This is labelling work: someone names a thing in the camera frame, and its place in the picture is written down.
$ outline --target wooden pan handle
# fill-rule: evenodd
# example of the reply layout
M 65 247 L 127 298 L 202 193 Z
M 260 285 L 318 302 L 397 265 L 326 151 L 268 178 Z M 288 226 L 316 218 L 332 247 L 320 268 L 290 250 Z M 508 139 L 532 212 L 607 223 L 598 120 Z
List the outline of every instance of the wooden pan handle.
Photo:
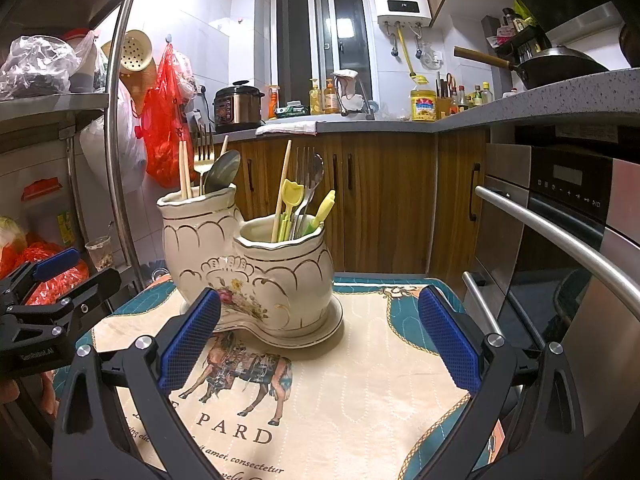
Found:
M 453 48 L 453 55 L 455 57 L 463 57 L 464 59 L 477 61 L 478 63 L 485 63 L 487 65 L 497 66 L 498 68 L 513 70 L 513 65 L 506 59 L 490 56 L 489 54 L 484 54 L 482 52 L 478 52 L 477 50 L 469 50 L 468 48 L 456 46 Z

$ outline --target gray countertop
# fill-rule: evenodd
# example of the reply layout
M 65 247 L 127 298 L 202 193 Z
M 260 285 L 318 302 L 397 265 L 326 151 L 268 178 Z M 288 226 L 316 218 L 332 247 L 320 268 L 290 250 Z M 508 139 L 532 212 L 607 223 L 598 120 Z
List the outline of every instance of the gray countertop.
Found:
M 491 124 L 616 124 L 640 126 L 640 68 L 577 77 L 498 99 L 433 123 L 410 121 L 318 122 L 318 133 L 437 133 Z M 215 136 L 222 142 L 223 135 Z M 229 140 L 255 139 L 255 130 Z

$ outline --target red plastic bag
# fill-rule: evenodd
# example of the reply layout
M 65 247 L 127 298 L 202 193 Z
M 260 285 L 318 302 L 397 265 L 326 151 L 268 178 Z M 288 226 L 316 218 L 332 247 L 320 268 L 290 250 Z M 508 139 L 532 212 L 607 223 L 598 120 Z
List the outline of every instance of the red plastic bag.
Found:
M 180 187 L 180 140 L 187 141 L 191 179 L 195 180 L 197 176 L 193 171 L 193 147 L 181 109 L 183 99 L 178 89 L 173 59 L 174 48 L 169 43 L 158 66 L 156 86 L 146 91 L 140 114 L 140 131 L 146 146 L 146 172 L 160 186 L 168 189 Z
M 59 253 L 63 248 L 57 244 L 47 242 L 35 242 L 28 246 L 21 254 L 16 253 L 12 246 L 5 246 L 2 249 L 2 269 L 0 269 L 0 280 L 5 278 L 18 266 L 24 262 L 39 262 L 46 260 L 50 256 Z M 48 282 L 43 282 L 37 286 L 27 305 L 46 305 L 55 303 L 60 297 L 64 296 L 68 291 L 76 285 L 84 282 L 89 278 L 89 268 L 84 261 L 80 262 L 73 268 L 66 270 L 62 274 L 57 275 Z

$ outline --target stainless steel rack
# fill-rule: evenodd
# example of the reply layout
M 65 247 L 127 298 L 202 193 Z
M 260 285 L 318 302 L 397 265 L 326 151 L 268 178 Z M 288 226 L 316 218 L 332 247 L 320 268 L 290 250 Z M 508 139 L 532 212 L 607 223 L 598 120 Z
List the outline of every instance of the stainless steel rack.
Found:
M 87 231 L 76 176 L 76 135 L 90 121 L 105 116 L 105 154 L 113 217 L 126 261 L 124 273 L 142 290 L 140 263 L 131 237 L 118 160 L 117 110 L 120 52 L 133 0 L 21 0 L 0 23 L 0 47 L 19 36 L 58 36 L 74 28 L 95 28 L 120 7 L 107 71 L 107 93 L 57 94 L 0 102 L 0 153 L 50 140 L 66 143 L 66 167 L 79 233 Z

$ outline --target blue gripper pad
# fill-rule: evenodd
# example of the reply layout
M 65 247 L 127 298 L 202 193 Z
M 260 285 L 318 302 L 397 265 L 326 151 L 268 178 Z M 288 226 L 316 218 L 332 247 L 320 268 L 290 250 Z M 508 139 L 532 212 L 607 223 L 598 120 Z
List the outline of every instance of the blue gripper pad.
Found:
M 189 319 L 160 357 L 158 387 L 168 395 L 186 383 L 202 349 L 220 320 L 220 297 L 215 290 L 200 295 Z
M 425 287 L 418 298 L 422 326 L 431 337 L 456 386 L 474 394 L 480 389 L 478 354 L 449 313 L 448 306 Z
M 38 262 L 33 267 L 32 277 L 36 282 L 48 282 L 57 275 L 62 274 L 80 261 L 80 254 L 71 247 L 61 253 L 54 254 L 46 260 Z

